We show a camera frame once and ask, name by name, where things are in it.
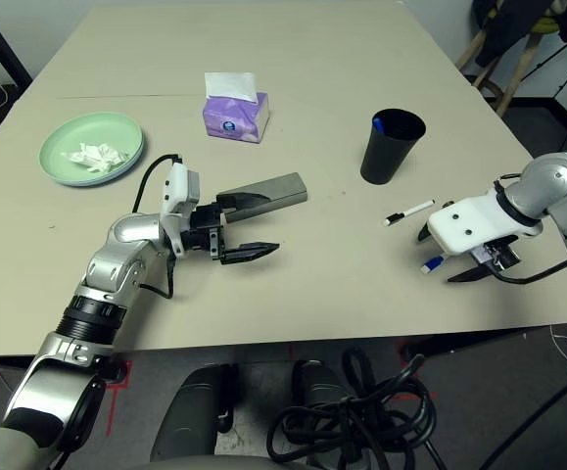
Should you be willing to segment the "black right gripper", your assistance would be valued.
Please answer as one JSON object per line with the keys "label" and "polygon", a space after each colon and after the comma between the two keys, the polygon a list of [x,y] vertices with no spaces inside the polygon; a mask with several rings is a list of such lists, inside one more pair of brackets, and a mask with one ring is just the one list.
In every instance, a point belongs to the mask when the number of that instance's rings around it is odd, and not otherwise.
{"label": "black right gripper", "polygon": [[[423,242],[431,236],[428,224],[425,223],[417,235],[417,241]],[[479,245],[471,250],[471,256],[480,264],[448,279],[449,283],[470,283],[495,276],[498,270],[505,270],[521,262],[511,245],[518,240],[517,236],[505,236]]]}

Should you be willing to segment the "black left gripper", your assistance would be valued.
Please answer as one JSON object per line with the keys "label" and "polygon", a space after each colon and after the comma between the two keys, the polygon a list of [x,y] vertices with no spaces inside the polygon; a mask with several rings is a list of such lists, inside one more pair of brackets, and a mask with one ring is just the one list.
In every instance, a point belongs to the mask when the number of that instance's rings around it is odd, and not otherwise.
{"label": "black left gripper", "polygon": [[250,262],[265,257],[280,248],[277,243],[254,242],[241,244],[234,249],[225,249],[222,210],[243,211],[270,202],[259,193],[233,192],[220,193],[216,203],[197,206],[189,217],[189,228],[184,231],[186,251],[205,251],[221,264]]}

